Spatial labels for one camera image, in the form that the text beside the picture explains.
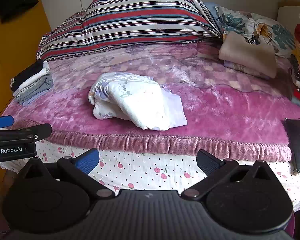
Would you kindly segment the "black phone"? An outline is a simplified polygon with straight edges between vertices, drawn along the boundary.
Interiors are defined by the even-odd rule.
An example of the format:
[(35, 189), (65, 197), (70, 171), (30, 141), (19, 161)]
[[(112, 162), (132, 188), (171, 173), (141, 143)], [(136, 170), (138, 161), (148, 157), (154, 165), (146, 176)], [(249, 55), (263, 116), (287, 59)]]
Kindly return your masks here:
[(300, 119), (285, 119), (283, 125), (289, 141), (288, 146), (292, 152), (294, 169), (300, 173)]

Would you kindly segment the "folded white garment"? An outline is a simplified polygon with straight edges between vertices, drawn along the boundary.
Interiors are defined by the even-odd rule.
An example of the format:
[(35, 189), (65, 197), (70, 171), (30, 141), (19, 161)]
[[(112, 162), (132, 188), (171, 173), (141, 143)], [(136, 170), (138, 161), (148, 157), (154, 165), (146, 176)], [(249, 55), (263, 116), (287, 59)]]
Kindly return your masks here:
[(43, 62), (43, 68), (41, 71), (39, 71), (37, 74), (34, 74), (33, 76), (29, 77), (27, 80), (25, 80), (19, 87), (18, 89), (13, 93), (13, 96), (16, 97), (20, 91), (26, 87), (29, 87), (33, 83), (37, 82), (40, 78), (43, 76), (49, 75), (50, 74), (50, 67), (49, 63), (47, 61)]

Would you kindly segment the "white floral garment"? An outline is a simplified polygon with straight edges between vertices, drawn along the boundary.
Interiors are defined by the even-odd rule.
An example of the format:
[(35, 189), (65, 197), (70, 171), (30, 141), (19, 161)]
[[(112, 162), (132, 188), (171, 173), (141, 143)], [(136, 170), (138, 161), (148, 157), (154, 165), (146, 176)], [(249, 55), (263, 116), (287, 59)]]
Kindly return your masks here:
[(166, 131), (187, 125), (180, 96), (149, 76), (104, 73), (91, 86), (89, 102), (98, 120), (119, 118), (143, 130)]

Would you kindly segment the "striped quilt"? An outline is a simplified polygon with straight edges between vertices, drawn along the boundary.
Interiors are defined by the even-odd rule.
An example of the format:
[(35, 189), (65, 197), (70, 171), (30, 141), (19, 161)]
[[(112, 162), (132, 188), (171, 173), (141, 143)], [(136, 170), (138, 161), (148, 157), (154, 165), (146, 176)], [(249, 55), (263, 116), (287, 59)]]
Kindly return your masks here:
[(93, 0), (42, 37), (37, 58), (50, 61), (128, 46), (222, 37), (201, 0)]

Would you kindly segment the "cherry print bed sheet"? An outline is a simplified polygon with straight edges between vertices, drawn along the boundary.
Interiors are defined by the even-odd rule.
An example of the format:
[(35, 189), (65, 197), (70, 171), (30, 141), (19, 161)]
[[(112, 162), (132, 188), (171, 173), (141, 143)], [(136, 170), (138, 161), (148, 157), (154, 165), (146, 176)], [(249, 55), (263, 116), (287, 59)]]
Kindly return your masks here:
[[(177, 190), (182, 192), (206, 177), (196, 157), (174, 154), (100, 150), (100, 159), (89, 176), (118, 192), (130, 190)], [(288, 193), (294, 211), (300, 210), (300, 173), (288, 162), (268, 164)]]

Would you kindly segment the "folded grey garment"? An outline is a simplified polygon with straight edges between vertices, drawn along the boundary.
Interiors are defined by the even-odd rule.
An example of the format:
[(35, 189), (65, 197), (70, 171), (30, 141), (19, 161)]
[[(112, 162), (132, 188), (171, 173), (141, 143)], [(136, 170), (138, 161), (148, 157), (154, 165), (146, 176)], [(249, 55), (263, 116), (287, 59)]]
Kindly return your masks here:
[(44, 75), (34, 83), (30, 84), (29, 86), (17, 92), (14, 98), (18, 102), (24, 102), (36, 96), (37, 94), (50, 89), (52, 86), (53, 86), (52, 75), (51, 74)]

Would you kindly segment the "folded lavender garment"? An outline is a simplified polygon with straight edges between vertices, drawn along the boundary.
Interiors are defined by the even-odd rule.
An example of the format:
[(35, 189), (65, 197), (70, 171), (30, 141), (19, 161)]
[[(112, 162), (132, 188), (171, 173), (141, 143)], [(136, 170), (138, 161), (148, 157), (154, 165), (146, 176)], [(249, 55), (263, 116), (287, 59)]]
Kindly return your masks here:
[(33, 102), (34, 100), (37, 100), (39, 97), (41, 97), (42, 95), (45, 95), (46, 93), (48, 93), (51, 89), (47, 89), (45, 91), (39, 92), (36, 95), (31, 96), (30, 98), (23, 100), (23, 101), (19, 101), (19, 105), (22, 106), (27, 106), (29, 105), (31, 102)]

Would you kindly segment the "floral pillow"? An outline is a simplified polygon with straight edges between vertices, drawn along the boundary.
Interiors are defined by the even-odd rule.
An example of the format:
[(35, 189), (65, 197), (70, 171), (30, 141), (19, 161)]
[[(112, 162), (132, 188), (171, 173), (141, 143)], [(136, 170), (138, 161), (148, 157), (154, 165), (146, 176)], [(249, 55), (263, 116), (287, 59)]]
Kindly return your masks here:
[(290, 57), (295, 49), (291, 32), (272, 18), (219, 5), (215, 6), (215, 10), (224, 38), (232, 31), (242, 35), (249, 44), (266, 43), (273, 46), (275, 55), (280, 57)]

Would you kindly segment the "folded beige garment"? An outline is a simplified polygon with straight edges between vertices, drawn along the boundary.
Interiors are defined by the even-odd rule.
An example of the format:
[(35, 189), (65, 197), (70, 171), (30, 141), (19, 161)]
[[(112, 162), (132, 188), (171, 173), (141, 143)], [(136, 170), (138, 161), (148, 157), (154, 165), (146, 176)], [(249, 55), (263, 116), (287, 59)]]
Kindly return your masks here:
[(219, 50), (221, 60), (243, 65), (270, 78), (277, 74), (275, 51), (266, 43), (249, 44), (242, 35), (229, 32)]

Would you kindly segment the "pink plush blanket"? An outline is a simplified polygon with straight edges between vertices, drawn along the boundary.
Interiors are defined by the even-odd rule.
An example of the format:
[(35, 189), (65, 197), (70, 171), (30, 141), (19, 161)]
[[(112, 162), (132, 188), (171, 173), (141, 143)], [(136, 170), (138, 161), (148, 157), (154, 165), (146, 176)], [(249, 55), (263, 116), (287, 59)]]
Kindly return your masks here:
[[(6, 108), (13, 129), (48, 123), (50, 142), (100, 150), (195, 155), (204, 149), (236, 160), (292, 157), (283, 121), (300, 120), (300, 107), (289, 100), (287, 59), (277, 59), (272, 80), (225, 68), (218, 49), (207, 42), (133, 46), (49, 65), (52, 89), (28, 106), (13, 101)], [(101, 74), (116, 71), (151, 76), (180, 96), (188, 124), (151, 131), (117, 118), (96, 119), (89, 89)]]

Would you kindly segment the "yellow wooden wardrobe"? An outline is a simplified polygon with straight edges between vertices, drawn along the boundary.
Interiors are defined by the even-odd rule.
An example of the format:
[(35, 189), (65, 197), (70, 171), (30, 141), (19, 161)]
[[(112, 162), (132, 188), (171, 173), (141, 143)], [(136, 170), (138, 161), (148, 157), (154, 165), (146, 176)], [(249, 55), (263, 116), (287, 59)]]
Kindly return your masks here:
[(36, 61), (39, 42), (50, 31), (41, 0), (13, 20), (0, 22), (0, 115), (13, 98), (11, 78)]

